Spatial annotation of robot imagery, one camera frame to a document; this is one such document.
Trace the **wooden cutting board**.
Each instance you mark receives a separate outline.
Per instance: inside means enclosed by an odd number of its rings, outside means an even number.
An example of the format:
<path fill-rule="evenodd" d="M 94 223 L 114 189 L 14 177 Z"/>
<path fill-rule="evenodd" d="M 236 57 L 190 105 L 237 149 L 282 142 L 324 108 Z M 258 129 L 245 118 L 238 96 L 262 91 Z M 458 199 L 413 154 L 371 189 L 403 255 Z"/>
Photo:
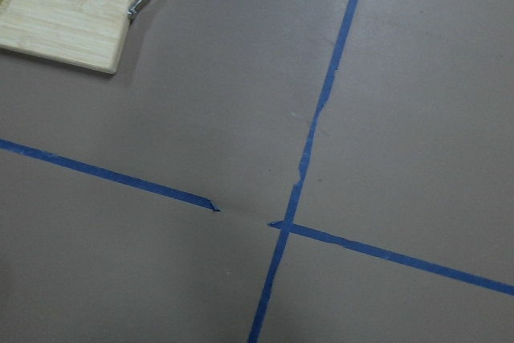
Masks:
<path fill-rule="evenodd" d="M 150 0 L 1 0 L 1 48 L 105 74 Z"/>

